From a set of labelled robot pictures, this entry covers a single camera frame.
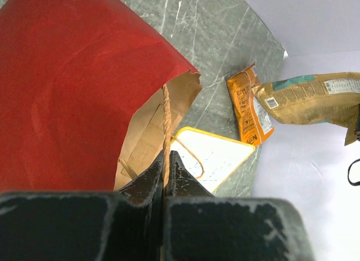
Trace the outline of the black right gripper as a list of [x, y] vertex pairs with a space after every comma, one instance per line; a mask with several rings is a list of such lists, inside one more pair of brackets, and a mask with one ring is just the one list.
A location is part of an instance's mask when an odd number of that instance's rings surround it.
[[[358, 115], [357, 115], [357, 120], [355, 123], [355, 129], [354, 129], [354, 136], [356, 137], [356, 140], [359, 141], [359, 106], [358, 106]], [[349, 182], [350, 185], [359, 185], [359, 181], [357, 182], [352, 182], [349, 175], [350, 175], [350, 171], [351, 168], [353, 167], [354, 164], [358, 163], [359, 159], [356, 159], [355, 161], [353, 161], [350, 166], [348, 167], [348, 171], [347, 171], [347, 180]]]

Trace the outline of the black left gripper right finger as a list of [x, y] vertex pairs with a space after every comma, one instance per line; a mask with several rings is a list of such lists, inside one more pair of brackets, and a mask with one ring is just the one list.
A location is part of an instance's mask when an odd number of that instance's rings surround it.
[[216, 197], [170, 153], [165, 260], [314, 260], [303, 220], [284, 199]]

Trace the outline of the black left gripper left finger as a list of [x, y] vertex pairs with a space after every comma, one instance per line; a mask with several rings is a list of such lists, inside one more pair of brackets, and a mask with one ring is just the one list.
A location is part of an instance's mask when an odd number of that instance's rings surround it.
[[119, 191], [1, 194], [1, 259], [159, 260], [162, 167]]

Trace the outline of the tan teal chips bag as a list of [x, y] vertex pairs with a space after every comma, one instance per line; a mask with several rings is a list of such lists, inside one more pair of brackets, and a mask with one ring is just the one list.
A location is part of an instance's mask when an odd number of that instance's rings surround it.
[[359, 73], [296, 76], [255, 85], [252, 92], [279, 123], [327, 122], [347, 129], [344, 145], [359, 140]]

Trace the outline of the orange snack bag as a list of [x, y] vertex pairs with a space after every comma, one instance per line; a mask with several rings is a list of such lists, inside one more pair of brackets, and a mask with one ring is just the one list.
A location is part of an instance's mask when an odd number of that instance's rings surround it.
[[251, 90], [259, 84], [256, 63], [227, 80], [240, 140], [255, 147], [263, 144], [274, 132], [270, 116]]

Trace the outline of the red paper bag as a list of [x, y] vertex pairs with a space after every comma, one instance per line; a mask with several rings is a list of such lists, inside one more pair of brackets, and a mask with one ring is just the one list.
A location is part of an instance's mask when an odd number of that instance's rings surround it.
[[199, 72], [120, 0], [8, 0], [1, 8], [1, 191], [117, 190], [175, 130]]

